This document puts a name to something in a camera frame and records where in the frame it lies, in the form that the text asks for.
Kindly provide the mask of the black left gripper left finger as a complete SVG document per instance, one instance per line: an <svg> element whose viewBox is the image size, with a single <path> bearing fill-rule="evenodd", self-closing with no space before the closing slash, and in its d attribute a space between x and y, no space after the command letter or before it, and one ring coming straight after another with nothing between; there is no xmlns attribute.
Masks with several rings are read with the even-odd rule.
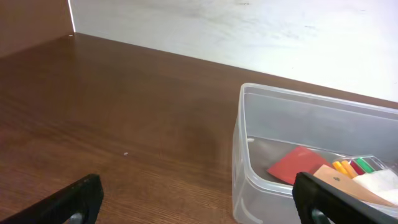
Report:
<svg viewBox="0 0 398 224"><path fill-rule="evenodd" d="M91 223L94 224L104 198L98 174L89 174L30 207L4 219L1 224Z"/></svg>

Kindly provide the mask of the clear plastic storage container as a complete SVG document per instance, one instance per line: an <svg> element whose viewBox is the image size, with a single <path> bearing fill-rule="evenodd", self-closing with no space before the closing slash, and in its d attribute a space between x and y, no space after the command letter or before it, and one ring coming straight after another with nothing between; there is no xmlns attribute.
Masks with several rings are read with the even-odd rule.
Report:
<svg viewBox="0 0 398 224"><path fill-rule="evenodd" d="M397 111L246 83L233 134L233 217L239 223L298 223L292 185L269 168L303 146L327 162L373 156L397 170Z"/></svg>

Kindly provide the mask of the clear box of coloured bits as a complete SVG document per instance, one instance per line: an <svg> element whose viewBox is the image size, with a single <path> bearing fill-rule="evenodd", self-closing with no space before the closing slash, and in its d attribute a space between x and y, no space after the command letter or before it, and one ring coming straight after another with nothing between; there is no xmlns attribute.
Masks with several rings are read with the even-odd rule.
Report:
<svg viewBox="0 0 398 224"><path fill-rule="evenodd" d="M377 196L397 205L397 166L373 155L338 157L332 166Z"/></svg>

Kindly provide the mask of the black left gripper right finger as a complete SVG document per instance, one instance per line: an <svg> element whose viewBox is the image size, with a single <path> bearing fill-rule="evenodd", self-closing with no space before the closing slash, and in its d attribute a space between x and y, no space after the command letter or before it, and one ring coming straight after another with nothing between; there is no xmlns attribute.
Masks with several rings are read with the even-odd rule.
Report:
<svg viewBox="0 0 398 224"><path fill-rule="evenodd" d="M396 218L307 172L296 175L292 195L303 224L397 224Z"/></svg>

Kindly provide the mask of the orange scraper with wooden handle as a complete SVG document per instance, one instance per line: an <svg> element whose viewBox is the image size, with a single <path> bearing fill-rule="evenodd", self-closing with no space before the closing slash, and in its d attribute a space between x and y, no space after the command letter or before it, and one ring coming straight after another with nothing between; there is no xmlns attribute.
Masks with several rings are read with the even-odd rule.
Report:
<svg viewBox="0 0 398 224"><path fill-rule="evenodd" d="M328 162L314 149L297 146L268 168L267 171L270 175L288 184L294 183L299 172L308 172L358 200L388 207L397 206L357 184L346 174L337 171L332 166L332 162L338 157L345 156L337 155L331 162Z"/></svg>

